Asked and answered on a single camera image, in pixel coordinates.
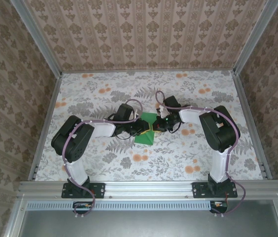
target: ventilation slot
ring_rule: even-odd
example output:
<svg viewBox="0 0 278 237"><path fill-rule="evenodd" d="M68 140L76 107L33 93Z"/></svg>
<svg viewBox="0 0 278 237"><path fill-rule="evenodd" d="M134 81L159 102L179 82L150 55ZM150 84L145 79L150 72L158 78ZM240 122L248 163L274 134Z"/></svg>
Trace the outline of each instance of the ventilation slot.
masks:
<svg viewBox="0 0 278 237"><path fill-rule="evenodd" d="M73 201L29 201L27 211L73 210ZM129 210L210 210L210 201L103 201L96 202L94 211Z"/></svg>

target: aluminum rail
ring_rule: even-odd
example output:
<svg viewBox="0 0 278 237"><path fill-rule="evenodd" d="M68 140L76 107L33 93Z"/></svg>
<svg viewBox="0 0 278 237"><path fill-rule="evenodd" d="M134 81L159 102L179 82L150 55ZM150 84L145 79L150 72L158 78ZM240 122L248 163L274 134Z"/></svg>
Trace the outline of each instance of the aluminum rail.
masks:
<svg viewBox="0 0 278 237"><path fill-rule="evenodd" d="M192 183L199 181L166 182L103 182L106 184L104 199L114 200L182 200L194 199ZM278 198L278 180L239 180L246 189L246 200L274 200ZM26 200L71 200L61 198L64 181L21 182L17 199ZM243 196L237 186L238 197ZM222 200L223 198L196 198L196 200Z"/></svg>

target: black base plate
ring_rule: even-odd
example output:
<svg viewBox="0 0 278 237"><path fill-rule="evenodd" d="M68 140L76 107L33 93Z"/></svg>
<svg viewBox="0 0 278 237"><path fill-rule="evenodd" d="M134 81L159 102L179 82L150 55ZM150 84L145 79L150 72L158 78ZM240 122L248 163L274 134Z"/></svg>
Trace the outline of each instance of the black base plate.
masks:
<svg viewBox="0 0 278 237"><path fill-rule="evenodd" d="M236 188L235 183L230 182L223 187L223 191L216 195L212 194L211 190L208 187L208 182L194 182L192 183L192 190L194 198L237 198L237 190L233 191L233 188Z"/></svg>
<svg viewBox="0 0 278 237"><path fill-rule="evenodd" d="M71 188L72 184L65 183L62 188L62 198L92 198L89 193L83 195L82 192L76 192ZM88 188L95 196L95 198L104 198L105 183L90 183Z"/></svg>

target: aluminum frame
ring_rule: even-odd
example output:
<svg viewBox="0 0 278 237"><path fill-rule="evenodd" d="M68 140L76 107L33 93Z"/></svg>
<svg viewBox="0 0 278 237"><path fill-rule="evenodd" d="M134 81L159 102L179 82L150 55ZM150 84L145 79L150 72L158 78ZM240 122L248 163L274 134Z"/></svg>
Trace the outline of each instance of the aluminum frame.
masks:
<svg viewBox="0 0 278 237"><path fill-rule="evenodd" d="M42 32L38 29L35 20L33 19L30 11L27 9L23 0L11 0L13 6L15 7L17 13L20 15L22 21L24 22L26 28L31 33L33 40L38 46L40 52L44 56L46 62L48 63L51 71L55 75L56 79L61 76L60 66L55 58L53 58L52 49L49 48L46 43Z"/></svg>
<svg viewBox="0 0 278 237"><path fill-rule="evenodd" d="M266 2L265 7L259 16L249 38L247 39L235 65L234 69L237 74L241 72L251 53L253 52L256 44L261 38L265 28L271 20L274 12L278 7L278 0L269 0Z"/></svg>
<svg viewBox="0 0 278 237"><path fill-rule="evenodd" d="M244 118L246 120L247 129L252 139L252 144L256 153L256 157L262 163L262 166L265 169L266 178L272 179L273 176L271 174L271 170L269 169L266 156L262 147L261 140L259 139L258 132L254 123L253 115L251 113L251 109L249 108L247 98L245 96L244 88L242 86L242 82L239 74L233 74L233 82L236 87L239 101L243 110Z"/></svg>
<svg viewBox="0 0 278 237"><path fill-rule="evenodd" d="M38 141L38 144L37 144L37 147L36 147L36 151L35 151L35 155L34 155L34 159L33 159L33 163L32 163L32 166L31 166L31 170L30 170L30 173L29 173L28 180L35 179L35 174L37 172L38 165L39 165L39 162L40 162L40 159L41 159L41 154L42 154L44 146L45 146L45 141L46 141L46 137L47 137L47 134L48 134L49 125L50 125L50 122L51 122L51 119L52 119L52 114L54 113L54 109L55 109L58 93L59 93L59 90L60 90L61 82L62 82L62 78L59 78L58 80L56 80L54 91L52 93L50 103L49 103L49 107L48 107L48 110L47 110L47 114L46 114L46 117L45 117L45 122L44 122L44 125L42 127L40 138L39 138L39 141Z"/></svg>
<svg viewBox="0 0 278 237"><path fill-rule="evenodd" d="M231 71L233 68L149 68L149 69L113 69L113 70L82 70L63 71L63 74L75 73L139 73L139 72L192 72L192 71Z"/></svg>
<svg viewBox="0 0 278 237"><path fill-rule="evenodd" d="M222 200L223 198L193 198L192 183L199 181L142 181L120 182L108 181L106 183L105 197L103 201L159 201L159 200ZM246 189L246 200L272 200L278 217L278 180L241 180ZM61 202L63 181L21 182L19 193L7 226L4 237L18 237L28 201L44 200ZM243 191L237 186L240 200ZM75 201L91 201L88 198L74 199Z"/></svg>

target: table surface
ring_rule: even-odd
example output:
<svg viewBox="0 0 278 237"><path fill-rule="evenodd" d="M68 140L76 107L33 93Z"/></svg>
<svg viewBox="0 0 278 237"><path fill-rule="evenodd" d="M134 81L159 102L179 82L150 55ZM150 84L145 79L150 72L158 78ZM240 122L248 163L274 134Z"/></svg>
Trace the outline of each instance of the table surface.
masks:
<svg viewBox="0 0 278 237"><path fill-rule="evenodd" d="M144 112L155 113L157 89L166 97L174 95L181 105L225 106L241 131L229 174L238 180L262 179L231 72L189 71L64 74L36 180L67 179L62 159L50 143L70 115L103 119L130 98L140 100ZM135 102L131 105L139 109ZM174 134L155 133L152 146L136 144L134 138L93 139L81 159L93 181L184 181L206 180L211 156L201 126L185 123Z"/></svg>

